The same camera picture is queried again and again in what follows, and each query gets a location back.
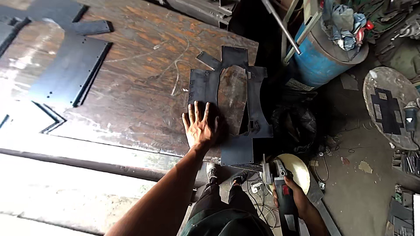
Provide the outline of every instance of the workshop floor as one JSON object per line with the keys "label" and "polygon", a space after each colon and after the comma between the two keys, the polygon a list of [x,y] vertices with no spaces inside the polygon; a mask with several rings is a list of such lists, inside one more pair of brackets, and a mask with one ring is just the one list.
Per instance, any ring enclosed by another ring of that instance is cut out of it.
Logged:
{"label": "workshop floor", "polygon": [[[377,66],[379,64],[369,55],[365,62],[348,70],[358,80],[358,91],[343,89],[340,78],[335,78],[318,90],[318,100],[314,101],[315,105],[322,106],[315,112],[318,110],[326,115],[324,120],[317,121],[319,128],[324,127],[338,145],[336,151],[325,155],[329,176],[323,158],[318,156],[315,160],[319,163],[319,176],[323,179],[328,176],[324,203],[344,236],[384,235],[388,204],[395,184],[420,192],[420,181],[391,167],[394,152],[389,141],[369,123],[362,82],[369,70]],[[372,168],[372,173],[359,169],[362,160]],[[229,180],[223,182],[220,189],[222,200],[227,201]],[[261,203],[258,195],[252,195]],[[269,208],[272,205],[270,197],[264,199]],[[265,209],[263,214],[273,225],[271,214]],[[281,235],[278,229],[274,232]]]}

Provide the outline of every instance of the forearm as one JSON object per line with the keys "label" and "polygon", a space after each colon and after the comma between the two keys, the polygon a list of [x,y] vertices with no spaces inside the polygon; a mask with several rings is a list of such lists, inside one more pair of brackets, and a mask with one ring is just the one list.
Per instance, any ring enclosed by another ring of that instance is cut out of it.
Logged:
{"label": "forearm", "polygon": [[310,236],[328,235],[327,227],[325,226],[321,214],[309,200],[306,209],[304,212],[299,213],[299,216],[302,216],[301,218],[305,222]]}
{"label": "forearm", "polygon": [[176,235],[207,151],[205,145],[193,146],[106,235]]}

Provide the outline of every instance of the person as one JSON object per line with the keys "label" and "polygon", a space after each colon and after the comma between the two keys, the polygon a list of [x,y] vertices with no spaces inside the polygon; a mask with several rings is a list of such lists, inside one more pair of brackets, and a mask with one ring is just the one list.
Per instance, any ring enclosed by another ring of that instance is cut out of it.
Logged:
{"label": "person", "polygon": [[[153,186],[111,229],[106,236],[176,235],[190,203],[193,185],[204,155],[215,143],[219,131],[219,117],[214,127],[209,125],[209,106],[203,117],[198,102],[188,106],[188,117],[182,114],[190,146],[182,158],[155,186]],[[246,171],[232,180],[229,201],[224,203],[219,195],[217,171],[207,166],[209,184],[194,205],[181,235],[273,235],[262,221],[251,199],[242,190],[247,179]],[[327,230],[321,215],[308,200],[302,189],[292,180],[286,184],[293,190],[299,217],[304,220],[311,236],[326,236]]]}

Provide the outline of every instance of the leg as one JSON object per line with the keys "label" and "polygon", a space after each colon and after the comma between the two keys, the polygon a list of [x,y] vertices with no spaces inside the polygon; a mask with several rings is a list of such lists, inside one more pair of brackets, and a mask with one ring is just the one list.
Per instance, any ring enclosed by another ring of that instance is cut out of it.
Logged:
{"label": "leg", "polygon": [[207,176],[209,177],[209,183],[206,185],[206,188],[204,188],[204,191],[201,194],[200,198],[192,208],[189,219],[191,219],[193,216],[195,216],[202,210],[223,210],[228,208],[228,205],[222,202],[222,199],[220,197],[220,188],[217,184],[217,177],[215,176],[214,164],[207,164]]}
{"label": "leg", "polygon": [[258,217],[257,209],[255,209],[249,196],[242,190],[243,184],[248,177],[248,171],[242,171],[233,178],[233,185],[229,191],[229,206],[231,208],[246,211]]}

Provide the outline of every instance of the sneaker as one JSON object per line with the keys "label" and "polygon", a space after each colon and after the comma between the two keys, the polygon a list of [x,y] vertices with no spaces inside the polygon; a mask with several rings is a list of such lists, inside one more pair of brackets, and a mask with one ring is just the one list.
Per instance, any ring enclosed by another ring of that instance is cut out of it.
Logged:
{"label": "sneaker", "polygon": [[206,171],[207,171],[207,178],[209,180],[209,183],[210,183],[210,179],[211,178],[216,178],[217,179],[217,176],[216,176],[216,173],[217,173],[216,164],[207,163]]}
{"label": "sneaker", "polygon": [[238,173],[232,178],[231,185],[233,185],[234,183],[238,183],[239,185],[242,185],[243,183],[245,183],[245,181],[247,181],[248,175],[249,175],[248,170],[241,171],[240,173]]}

